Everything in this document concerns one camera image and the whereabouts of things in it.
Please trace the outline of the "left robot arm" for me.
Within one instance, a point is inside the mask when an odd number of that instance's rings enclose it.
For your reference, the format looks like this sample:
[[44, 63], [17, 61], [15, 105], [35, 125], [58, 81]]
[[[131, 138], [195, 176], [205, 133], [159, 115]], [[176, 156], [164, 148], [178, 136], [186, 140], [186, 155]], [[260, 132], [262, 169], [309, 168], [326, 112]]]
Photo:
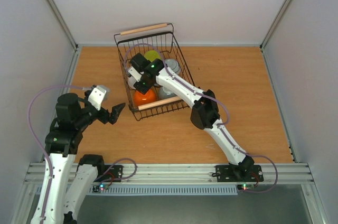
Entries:
[[96, 120], [115, 124], [125, 107], [121, 103], [106, 110], [101, 106], [104, 99], [105, 92], [98, 88], [87, 91], [85, 98], [67, 93], [57, 99], [57, 116], [45, 138], [44, 180], [31, 223], [77, 223], [89, 187], [106, 176], [103, 156], [86, 154], [68, 184], [83, 132]]

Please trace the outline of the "blue floral porcelain bowl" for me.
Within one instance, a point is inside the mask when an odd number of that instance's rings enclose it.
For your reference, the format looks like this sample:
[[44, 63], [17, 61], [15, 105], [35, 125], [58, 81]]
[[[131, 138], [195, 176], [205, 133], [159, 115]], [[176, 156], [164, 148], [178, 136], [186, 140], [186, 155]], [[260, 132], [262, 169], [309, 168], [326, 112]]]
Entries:
[[181, 73], [181, 67], [175, 59], [166, 59], [165, 63], [175, 74]]

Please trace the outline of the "aluminium mounting rail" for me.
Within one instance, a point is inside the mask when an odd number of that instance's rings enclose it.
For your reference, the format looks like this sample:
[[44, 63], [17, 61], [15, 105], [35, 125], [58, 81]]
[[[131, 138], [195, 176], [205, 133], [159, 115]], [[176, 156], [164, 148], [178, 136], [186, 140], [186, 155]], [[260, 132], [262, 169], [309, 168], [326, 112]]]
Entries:
[[[134, 165], [122, 164], [123, 177], [131, 175]], [[275, 169], [271, 164], [259, 164], [264, 177], [259, 185], [272, 185], [275, 181]], [[278, 171], [276, 185], [282, 184], [314, 184], [314, 179], [306, 163], [275, 164]], [[212, 177], [216, 164], [138, 164], [137, 172], [131, 178], [122, 180], [122, 184], [216, 184], [217, 178]], [[77, 163], [72, 165], [69, 183], [75, 177]], [[42, 184], [45, 164], [31, 163], [24, 178], [24, 184]]]

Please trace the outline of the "green bowl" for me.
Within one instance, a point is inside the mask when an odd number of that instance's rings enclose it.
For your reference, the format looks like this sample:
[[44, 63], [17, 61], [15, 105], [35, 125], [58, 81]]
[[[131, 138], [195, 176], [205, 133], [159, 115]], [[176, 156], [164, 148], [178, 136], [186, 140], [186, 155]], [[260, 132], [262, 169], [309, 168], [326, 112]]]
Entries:
[[156, 50], [148, 50], [144, 54], [144, 58], [149, 60], [150, 62], [153, 62], [156, 59], [162, 60], [161, 55]]

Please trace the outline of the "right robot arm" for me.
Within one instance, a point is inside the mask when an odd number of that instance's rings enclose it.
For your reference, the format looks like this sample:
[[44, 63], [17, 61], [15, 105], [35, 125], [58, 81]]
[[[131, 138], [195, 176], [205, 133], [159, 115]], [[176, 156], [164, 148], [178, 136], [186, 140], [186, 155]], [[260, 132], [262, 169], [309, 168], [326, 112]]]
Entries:
[[191, 123], [207, 132], [227, 157], [237, 181], [251, 176], [254, 160], [240, 147], [226, 129], [219, 114], [221, 104], [211, 90], [204, 91], [185, 81], [161, 59], [147, 60], [142, 54], [134, 55], [127, 68], [128, 74], [136, 80], [134, 87], [145, 94], [155, 84], [167, 88], [191, 108]]

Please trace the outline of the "orange bowl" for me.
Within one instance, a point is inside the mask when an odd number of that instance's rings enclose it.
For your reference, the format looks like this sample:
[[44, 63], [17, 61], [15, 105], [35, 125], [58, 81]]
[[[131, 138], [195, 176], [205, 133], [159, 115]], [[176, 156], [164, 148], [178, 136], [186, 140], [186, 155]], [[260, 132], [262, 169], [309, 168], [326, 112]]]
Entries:
[[135, 106], [141, 106], [157, 101], [157, 95], [153, 89], [150, 89], [146, 94], [139, 91], [134, 92], [133, 102]]

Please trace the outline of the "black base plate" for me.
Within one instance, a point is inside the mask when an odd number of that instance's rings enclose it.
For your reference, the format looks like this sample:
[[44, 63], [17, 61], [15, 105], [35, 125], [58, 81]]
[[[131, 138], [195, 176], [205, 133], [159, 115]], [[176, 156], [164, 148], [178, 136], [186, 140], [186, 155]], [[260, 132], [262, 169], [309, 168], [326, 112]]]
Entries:
[[106, 174], [100, 178], [96, 178], [95, 182], [120, 182], [123, 175], [123, 166], [114, 165]]
[[244, 174], [234, 171], [231, 165], [216, 165], [215, 172], [212, 174], [218, 182], [263, 182], [264, 176], [260, 165], [254, 165]]

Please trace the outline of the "grey scale pattern bowl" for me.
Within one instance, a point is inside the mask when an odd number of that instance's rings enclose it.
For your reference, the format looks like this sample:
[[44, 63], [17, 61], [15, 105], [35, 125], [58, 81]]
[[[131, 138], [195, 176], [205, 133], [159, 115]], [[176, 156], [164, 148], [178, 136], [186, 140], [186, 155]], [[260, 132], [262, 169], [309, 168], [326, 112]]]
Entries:
[[163, 100], [175, 97], [176, 94], [166, 87], [160, 87], [158, 90], [158, 96], [160, 100]]

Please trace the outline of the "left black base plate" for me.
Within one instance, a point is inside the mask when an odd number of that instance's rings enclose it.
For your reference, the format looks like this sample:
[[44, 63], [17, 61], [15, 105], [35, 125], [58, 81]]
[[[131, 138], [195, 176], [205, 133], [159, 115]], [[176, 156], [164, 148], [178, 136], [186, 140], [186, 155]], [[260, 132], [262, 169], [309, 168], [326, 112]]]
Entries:
[[106, 174], [100, 178], [96, 178], [95, 182], [120, 182], [123, 175], [123, 166], [114, 165]]

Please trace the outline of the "plain white bowl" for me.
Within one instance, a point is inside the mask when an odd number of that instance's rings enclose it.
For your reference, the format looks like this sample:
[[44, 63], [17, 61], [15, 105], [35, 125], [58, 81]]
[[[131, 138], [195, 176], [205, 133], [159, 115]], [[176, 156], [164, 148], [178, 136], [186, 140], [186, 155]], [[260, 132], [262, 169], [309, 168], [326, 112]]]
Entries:
[[134, 87], [134, 84], [137, 82], [137, 80], [133, 77], [133, 76], [131, 76], [131, 77], [129, 77], [128, 78], [128, 85], [129, 85], [129, 87], [131, 88], [131, 89], [136, 89], [135, 87]]

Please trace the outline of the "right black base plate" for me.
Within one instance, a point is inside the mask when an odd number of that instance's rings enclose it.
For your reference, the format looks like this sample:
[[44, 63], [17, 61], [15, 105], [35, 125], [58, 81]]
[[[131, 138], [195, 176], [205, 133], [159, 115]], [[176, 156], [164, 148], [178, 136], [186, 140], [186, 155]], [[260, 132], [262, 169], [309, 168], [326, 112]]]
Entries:
[[260, 165], [254, 165], [244, 174], [234, 171], [231, 165], [216, 165], [215, 172], [212, 174], [218, 182], [263, 182], [264, 176]]

